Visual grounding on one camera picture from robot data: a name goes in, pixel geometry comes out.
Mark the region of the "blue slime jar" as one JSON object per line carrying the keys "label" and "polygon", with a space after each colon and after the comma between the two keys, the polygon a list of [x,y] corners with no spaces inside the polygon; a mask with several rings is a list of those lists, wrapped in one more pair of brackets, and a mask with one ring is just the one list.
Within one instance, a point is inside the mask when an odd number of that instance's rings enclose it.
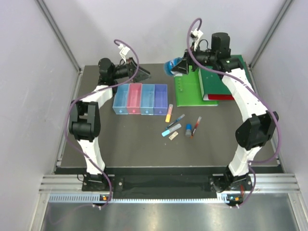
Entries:
{"label": "blue slime jar", "polygon": [[172,69],[176,66],[177,64],[177,58],[174,58],[166,63],[164,63],[164,72],[168,75],[168,76],[175,76],[177,74],[179,74],[178,71],[172,71]]}

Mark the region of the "light green folder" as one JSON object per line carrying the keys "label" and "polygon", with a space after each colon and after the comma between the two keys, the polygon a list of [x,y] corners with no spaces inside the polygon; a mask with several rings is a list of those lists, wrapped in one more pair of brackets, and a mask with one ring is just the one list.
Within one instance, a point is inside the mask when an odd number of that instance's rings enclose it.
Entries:
{"label": "light green folder", "polygon": [[204,101],[199,83],[198,69],[189,66],[187,75],[174,77],[177,107],[218,106],[218,101]]}

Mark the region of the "pink drawer box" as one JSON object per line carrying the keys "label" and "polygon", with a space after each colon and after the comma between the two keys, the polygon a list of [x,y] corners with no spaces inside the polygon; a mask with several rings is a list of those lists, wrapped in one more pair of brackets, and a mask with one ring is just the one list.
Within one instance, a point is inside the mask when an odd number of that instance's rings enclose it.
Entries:
{"label": "pink drawer box", "polygon": [[127,110],[129,114],[140,114],[141,104],[141,83],[132,83],[129,85]]}

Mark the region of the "dark green binder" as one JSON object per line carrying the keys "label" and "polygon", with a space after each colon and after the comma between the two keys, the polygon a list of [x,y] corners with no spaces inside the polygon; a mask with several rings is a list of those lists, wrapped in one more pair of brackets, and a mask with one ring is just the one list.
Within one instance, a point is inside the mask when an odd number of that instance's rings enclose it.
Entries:
{"label": "dark green binder", "polygon": [[210,101],[207,96],[208,94],[231,95],[231,92],[217,74],[199,68],[198,76],[203,101]]}

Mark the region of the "purple drawer box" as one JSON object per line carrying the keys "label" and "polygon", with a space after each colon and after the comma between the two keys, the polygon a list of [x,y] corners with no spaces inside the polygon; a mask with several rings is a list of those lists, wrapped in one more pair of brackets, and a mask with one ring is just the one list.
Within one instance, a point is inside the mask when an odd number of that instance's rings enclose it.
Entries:
{"label": "purple drawer box", "polygon": [[155,84],[154,115],[158,116],[166,115],[167,109],[168,109],[167,84]]}

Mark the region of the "red folder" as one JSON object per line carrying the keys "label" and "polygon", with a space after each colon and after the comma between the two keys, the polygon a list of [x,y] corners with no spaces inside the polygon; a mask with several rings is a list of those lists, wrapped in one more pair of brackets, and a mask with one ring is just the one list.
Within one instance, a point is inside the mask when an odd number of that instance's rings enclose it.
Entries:
{"label": "red folder", "polygon": [[207,96],[209,100],[214,100],[214,101],[233,101],[234,100],[232,95],[228,95],[228,94],[208,94]]}

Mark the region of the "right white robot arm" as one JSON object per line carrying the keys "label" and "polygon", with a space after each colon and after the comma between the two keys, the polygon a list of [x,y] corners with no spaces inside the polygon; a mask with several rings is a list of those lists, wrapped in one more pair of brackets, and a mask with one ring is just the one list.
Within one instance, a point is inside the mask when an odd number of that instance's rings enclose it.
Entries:
{"label": "right white robot arm", "polygon": [[172,73],[187,74],[196,68],[210,70],[228,88],[242,115],[243,123],[235,132],[238,143],[232,161],[221,177],[210,184],[213,190],[237,190],[246,180],[249,167],[256,154],[272,138],[279,117],[270,112],[256,96],[240,59],[231,55],[230,36],[219,32],[212,35],[210,49],[201,50],[199,43],[203,33],[196,29],[188,34],[193,39],[184,56],[172,66]]}

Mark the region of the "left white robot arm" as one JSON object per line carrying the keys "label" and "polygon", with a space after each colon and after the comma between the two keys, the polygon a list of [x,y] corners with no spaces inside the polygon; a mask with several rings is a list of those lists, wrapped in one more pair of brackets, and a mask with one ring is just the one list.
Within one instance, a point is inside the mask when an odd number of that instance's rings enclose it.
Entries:
{"label": "left white robot arm", "polygon": [[118,92],[118,79],[128,77],[133,82],[140,82],[151,76],[146,69],[137,67],[132,57],[121,60],[118,65],[108,58],[102,58],[98,68],[97,87],[91,95],[72,103],[68,124],[69,133],[77,140],[86,160],[87,169],[82,186],[84,192],[110,189],[98,141],[101,131],[100,108]]}

